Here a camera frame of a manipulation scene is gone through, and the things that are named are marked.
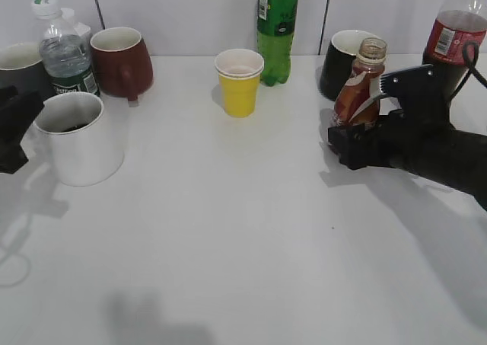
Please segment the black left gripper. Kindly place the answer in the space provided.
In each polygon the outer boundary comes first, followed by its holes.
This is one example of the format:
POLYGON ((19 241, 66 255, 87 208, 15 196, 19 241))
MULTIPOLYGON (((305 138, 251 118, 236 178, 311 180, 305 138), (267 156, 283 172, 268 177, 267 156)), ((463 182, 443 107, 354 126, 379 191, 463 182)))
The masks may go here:
POLYGON ((28 163, 21 141, 43 108, 36 91, 20 94, 15 86, 1 88, 2 174, 14 174, 28 163))

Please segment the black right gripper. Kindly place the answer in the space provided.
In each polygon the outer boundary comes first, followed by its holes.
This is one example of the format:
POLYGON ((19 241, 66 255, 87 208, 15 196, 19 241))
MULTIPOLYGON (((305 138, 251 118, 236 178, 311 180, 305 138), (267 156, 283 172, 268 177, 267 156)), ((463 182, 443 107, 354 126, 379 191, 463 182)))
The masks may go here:
POLYGON ((393 110, 379 116, 370 129, 364 124, 329 127, 328 144, 339 163, 351 170, 367 167, 408 170, 407 126, 406 113, 393 110))

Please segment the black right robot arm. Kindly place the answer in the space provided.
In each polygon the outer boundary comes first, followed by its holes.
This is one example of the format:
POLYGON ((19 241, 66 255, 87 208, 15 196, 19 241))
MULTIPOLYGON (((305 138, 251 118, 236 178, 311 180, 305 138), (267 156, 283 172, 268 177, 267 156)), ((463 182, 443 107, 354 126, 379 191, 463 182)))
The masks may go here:
POLYGON ((445 120, 419 120, 403 110, 379 116, 366 129, 334 126, 328 142, 351 170, 393 168, 473 196, 486 208, 486 136, 468 133, 445 120))

